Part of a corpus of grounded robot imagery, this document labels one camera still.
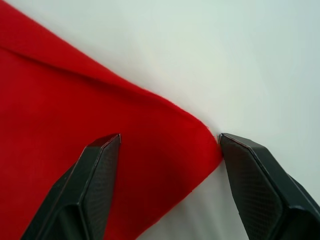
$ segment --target red fabric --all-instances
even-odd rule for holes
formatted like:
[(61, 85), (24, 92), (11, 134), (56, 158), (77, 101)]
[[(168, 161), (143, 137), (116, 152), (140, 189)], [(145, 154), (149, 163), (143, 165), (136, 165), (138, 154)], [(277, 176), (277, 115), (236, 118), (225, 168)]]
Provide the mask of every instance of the red fabric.
[(94, 139), (121, 133), (105, 239), (135, 239), (220, 163), (214, 137), (0, 1), (0, 226), (18, 239)]

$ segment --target white table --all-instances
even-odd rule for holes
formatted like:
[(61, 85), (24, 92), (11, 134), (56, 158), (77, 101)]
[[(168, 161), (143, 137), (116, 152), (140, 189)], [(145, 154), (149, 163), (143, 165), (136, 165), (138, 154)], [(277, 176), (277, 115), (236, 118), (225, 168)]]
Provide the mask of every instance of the white table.
[[(320, 203), (318, 0), (7, 0), (211, 131), (272, 152)], [(222, 164), (140, 240), (246, 240)]]

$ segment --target white background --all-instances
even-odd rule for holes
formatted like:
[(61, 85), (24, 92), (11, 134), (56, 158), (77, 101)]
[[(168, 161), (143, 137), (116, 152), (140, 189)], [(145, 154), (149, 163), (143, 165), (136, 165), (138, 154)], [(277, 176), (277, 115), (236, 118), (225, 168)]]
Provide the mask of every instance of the white background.
[[(318, 0), (7, 0), (210, 127), (266, 146), (320, 203)], [(222, 164), (141, 240), (246, 240)]]

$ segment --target white surface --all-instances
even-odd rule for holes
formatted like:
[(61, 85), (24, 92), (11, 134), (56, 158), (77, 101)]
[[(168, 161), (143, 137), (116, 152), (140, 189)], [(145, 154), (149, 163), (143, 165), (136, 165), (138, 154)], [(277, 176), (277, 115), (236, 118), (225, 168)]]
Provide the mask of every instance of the white surface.
[[(8, 2), (213, 133), (268, 147), (320, 203), (318, 0)], [(140, 239), (246, 238), (220, 166)]]

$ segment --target red cloth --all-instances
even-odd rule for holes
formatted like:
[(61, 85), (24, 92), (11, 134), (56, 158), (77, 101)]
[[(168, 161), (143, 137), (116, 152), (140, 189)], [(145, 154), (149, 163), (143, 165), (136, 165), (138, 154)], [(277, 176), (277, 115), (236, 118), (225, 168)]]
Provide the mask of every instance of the red cloth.
[(1, 239), (21, 237), (52, 184), (110, 133), (122, 145), (105, 239), (138, 237), (221, 161), (199, 120), (0, 1)]

